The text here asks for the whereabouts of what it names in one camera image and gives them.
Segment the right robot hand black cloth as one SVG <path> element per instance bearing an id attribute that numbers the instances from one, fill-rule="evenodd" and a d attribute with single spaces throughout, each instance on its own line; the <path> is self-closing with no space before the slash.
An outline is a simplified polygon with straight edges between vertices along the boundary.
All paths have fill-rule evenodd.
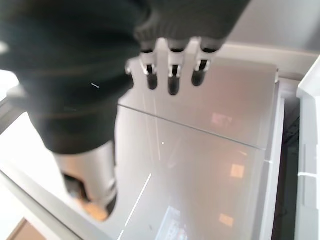
<path id="1" fill-rule="evenodd" d="M 133 85 L 129 60 L 141 57 L 157 87 L 156 43 L 167 40 L 168 88 L 179 91 L 183 51 L 200 37 L 204 72 L 249 5 L 247 0 L 3 0 L 0 68 L 19 85 L 9 101 L 27 112 L 53 153 L 68 193 L 93 219 L 117 202 L 118 101 Z"/>

